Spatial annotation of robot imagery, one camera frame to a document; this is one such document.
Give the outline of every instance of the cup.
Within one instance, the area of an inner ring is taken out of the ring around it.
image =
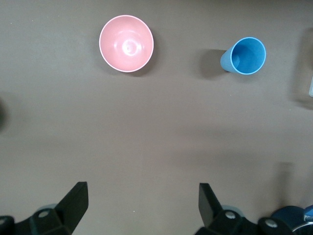
[[[261,69],[266,59],[263,43],[253,37],[242,38],[221,57],[221,67],[228,72],[243,75],[254,74]]]
[[[310,86],[309,95],[310,95],[311,97],[313,97],[313,77],[312,77],[312,81],[311,81],[311,86]]]

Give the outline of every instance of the cup rim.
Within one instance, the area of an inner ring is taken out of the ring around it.
[[[263,59],[262,64],[259,66],[259,68],[258,68],[257,70],[255,70],[255,71],[253,71],[253,72],[249,72],[249,73],[245,73],[245,72],[239,71],[239,70],[234,66],[233,60],[232,60],[232,55],[233,55],[233,50],[234,50],[234,48],[236,47],[236,45],[237,45],[239,42],[241,42],[241,41],[243,41],[243,40],[246,40],[246,39],[254,39],[254,40],[258,41],[258,42],[260,43],[260,45],[262,46],[263,50],[264,50],[264,59]],[[265,48],[264,44],[261,42],[261,40],[255,38],[255,37],[245,37],[245,38],[240,39],[238,42],[236,42],[236,43],[233,45],[233,47],[232,47],[232,49],[231,49],[231,52],[230,52],[230,62],[231,62],[232,67],[234,68],[234,70],[235,70],[237,73],[240,73],[240,74],[242,74],[242,75],[251,75],[251,74],[256,73],[257,71],[259,71],[259,70],[263,67],[263,65],[264,65],[264,63],[265,63],[265,60],[266,60],[266,48]]]

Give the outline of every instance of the pink bowl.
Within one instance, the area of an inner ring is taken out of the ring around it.
[[[122,15],[103,27],[99,46],[104,60],[121,72],[134,72],[150,60],[154,41],[148,26],[135,16]]]

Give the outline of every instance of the screw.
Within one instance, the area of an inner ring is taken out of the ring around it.
[[[227,212],[225,213],[225,215],[226,215],[226,217],[227,217],[228,219],[235,219],[235,218],[236,218],[236,215],[235,215],[233,212],[231,212],[231,211],[227,211]]]
[[[49,211],[43,211],[43,212],[41,212],[41,213],[38,215],[38,217],[39,217],[39,218],[44,218],[44,217],[46,217],[48,214],[49,214]]]
[[[277,227],[278,227],[278,225],[276,224],[276,222],[275,222],[274,220],[272,220],[272,219],[267,219],[267,220],[265,221],[265,223],[266,223],[267,226],[269,226],[269,227],[271,227],[271,228],[277,228]]]

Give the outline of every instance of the plastic cup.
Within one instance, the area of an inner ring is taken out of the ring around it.
[[[253,37],[242,38],[221,57],[221,67],[228,72],[243,75],[254,74],[261,69],[266,59],[263,43]]]
[[[311,86],[310,86],[309,95],[310,95],[311,97],[313,97],[313,77],[312,77],[312,81],[311,81]]]

